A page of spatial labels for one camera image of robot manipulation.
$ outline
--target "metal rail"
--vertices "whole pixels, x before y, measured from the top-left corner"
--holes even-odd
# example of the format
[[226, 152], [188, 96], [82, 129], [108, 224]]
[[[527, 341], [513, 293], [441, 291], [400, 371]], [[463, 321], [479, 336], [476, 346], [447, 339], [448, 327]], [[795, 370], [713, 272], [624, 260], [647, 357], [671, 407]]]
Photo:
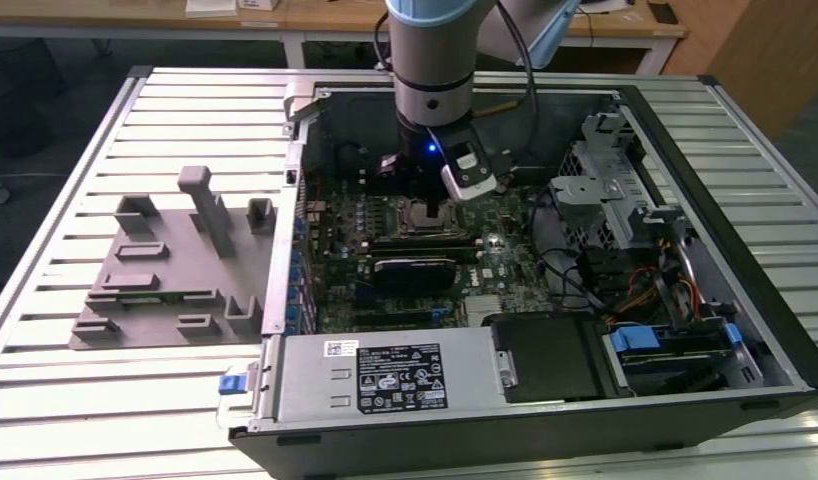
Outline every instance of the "metal rail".
[[[189, 207], [184, 165], [206, 165], [228, 206], [277, 195], [293, 80], [382, 85], [372, 72], [156, 69], [129, 79], [0, 300], [0, 479], [268, 478], [216, 425], [216, 377], [258, 345], [74, 352], [72, 322], [117, 231], [125, 193]], [[519, 74], [477, 76], [523, 84]], [[693, 78], [541, 76], [635, 84], [818, 342], [818, 196], [719, 88]], [[655, 183], [671, 197], [653, 164]], [[230, 397], [230, 407], [250, 405]], [[385, 478], [520, 479], [600, 471], [613, 479], [818, 478], [818, 410], [748, 425], [700, 446]]]

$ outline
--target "motherboard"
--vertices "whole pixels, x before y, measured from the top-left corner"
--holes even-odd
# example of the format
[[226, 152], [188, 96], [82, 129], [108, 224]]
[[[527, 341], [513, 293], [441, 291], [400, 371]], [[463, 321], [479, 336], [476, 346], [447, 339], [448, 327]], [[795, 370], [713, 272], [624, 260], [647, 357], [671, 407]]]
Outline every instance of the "motherboard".
[[552, 309], [527, 229], [535, 188], [447, 201], [429, 215], [416, 199], [317, 183], [306, 218], [320, 333], [479, 326], [492, 313]]

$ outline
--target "blue latch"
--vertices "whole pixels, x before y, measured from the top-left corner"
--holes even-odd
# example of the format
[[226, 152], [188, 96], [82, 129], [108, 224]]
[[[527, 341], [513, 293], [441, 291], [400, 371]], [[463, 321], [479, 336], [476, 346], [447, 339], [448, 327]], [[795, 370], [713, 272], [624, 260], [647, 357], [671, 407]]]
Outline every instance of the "blue latch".
[[616, 353], [627, 350], [660, 348], [657, 335], [653, 333], [653, 329], [645, 326], [620, 327], [609, 335], [609, 341]]
[[289, 281], [292, 283], [301, 281], [301, 269], [298, 267], [289, 267]]
[[294, 322], [298, 319], [298, 307], [296, 305], [286, 305], [285, 318], [288, 322]]
[[304, 235], [305, 229], [306, 229], [306, 224], [304, 223], [304, 219], [296, 217], [296, 222], [294, 222], [296, 235]]
[[244, 373], [240, 375], [221, 375], [218, 381], [218, 393], [221, 395], [240, 395], [248, 393], [248, 375]]
[[740, 329], [733, 323], [725, 324], [725, 335], [728, 335], [728, 341], [732, 345], [740, 345], [743, 343], [743, 335], [740, 335]]

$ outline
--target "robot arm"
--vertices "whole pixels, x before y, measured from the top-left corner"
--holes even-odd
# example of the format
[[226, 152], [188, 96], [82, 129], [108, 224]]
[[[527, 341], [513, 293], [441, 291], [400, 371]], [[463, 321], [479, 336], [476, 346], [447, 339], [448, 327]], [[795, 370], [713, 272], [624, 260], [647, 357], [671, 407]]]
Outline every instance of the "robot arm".
[[496, 186], [471, 125], [471, 106], [477, 37], [480, 51], [511, 61], [524, 60], [500, 8], [491, 13], [500, 3], [509, 4], [515, 22], [533, 39], [529, 56], [549, 58], [579, 0], [386, 0], [397, 160], [413, 183], [421, 185], [420, 196], [430, 208], [447, 195], [464, 201]]

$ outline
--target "power supply label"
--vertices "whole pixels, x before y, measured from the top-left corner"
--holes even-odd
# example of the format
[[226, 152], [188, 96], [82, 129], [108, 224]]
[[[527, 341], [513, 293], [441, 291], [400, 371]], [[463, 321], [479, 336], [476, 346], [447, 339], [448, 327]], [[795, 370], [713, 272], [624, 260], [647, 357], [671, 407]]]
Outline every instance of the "power supply label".
[[357, 409], [373, 413], [447, 408], [440, 344], [357, 349]]

